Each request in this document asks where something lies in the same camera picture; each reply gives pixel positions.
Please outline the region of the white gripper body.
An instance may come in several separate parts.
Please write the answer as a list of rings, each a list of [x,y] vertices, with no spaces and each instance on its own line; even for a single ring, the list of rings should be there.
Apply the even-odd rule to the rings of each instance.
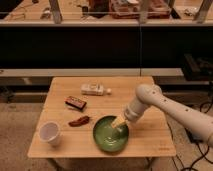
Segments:
[[[149,105],[135,97],[125,108],[124,118],[129,122],[137,122],[149,108]]]

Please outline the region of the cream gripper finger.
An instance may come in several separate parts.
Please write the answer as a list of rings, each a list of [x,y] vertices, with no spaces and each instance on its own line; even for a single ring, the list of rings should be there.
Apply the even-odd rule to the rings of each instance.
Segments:
[[[125,119],[122,116],[117,116],[111,123],[112,128],[117,128],[125,123]]]

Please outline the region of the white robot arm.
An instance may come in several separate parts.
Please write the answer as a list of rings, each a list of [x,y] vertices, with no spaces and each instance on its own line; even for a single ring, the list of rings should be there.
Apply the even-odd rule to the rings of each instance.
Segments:
[[[167,98],[162,94],[161,88],[155,84],[140,84],[135,89],[133,100],[111,126],[116,128],[126,121],[136,122],[150,106],[155,106],[168,114],[213,148],[213,117]]]

